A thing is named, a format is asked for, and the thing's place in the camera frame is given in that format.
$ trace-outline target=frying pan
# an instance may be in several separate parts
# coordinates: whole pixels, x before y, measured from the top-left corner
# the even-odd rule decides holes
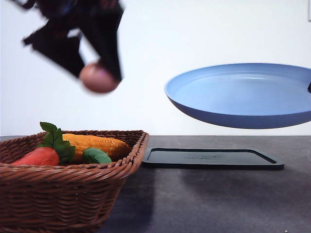
[[[165,85],[183,113],[210,124],[270,129],[311,120],[311,69],[243,63],[200,68]]]

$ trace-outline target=green leaf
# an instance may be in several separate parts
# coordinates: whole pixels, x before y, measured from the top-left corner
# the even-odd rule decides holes
[[[71,146],[69,141],[63,141],[62,130],[48,122],[40,122],[40,126],[47,133],[44,136],[43,143],[39,143],[37,147],[53,148],[59,156],[60,164],[72,162],[75,147]]]
[[[82,152],[82,161],[86,164],[109,164],[111,159],[98,148],[87,148]]]

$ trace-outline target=dark gray table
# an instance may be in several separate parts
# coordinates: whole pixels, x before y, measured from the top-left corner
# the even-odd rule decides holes
[[[97,233],[311,233],[311,136],[151,136],[148,146],[254,149],[285,169],[142,166]]]

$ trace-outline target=wicker basket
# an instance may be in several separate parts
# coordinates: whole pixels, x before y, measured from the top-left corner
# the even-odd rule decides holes
[[[99,165],[13,166],[45,133],[0,142],[0,233],[92,233],[102,226],[127,177],[139,168],[143,131],[63,131],[113,137],[132,151]]]

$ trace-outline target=white wall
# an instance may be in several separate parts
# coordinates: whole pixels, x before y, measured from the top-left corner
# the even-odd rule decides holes
[[[21,39],[44,25],[36,10],[1,1],[1,135],[136,130],[153,135],[310,135],[311,123],[270,130],[214,126],[177,110],[165,83],[188,70],[267,62],[311,68],[307,0],[124,0],[119,49],[124,80],[94,95]],[[86,61],[97,56],[82,42]]]

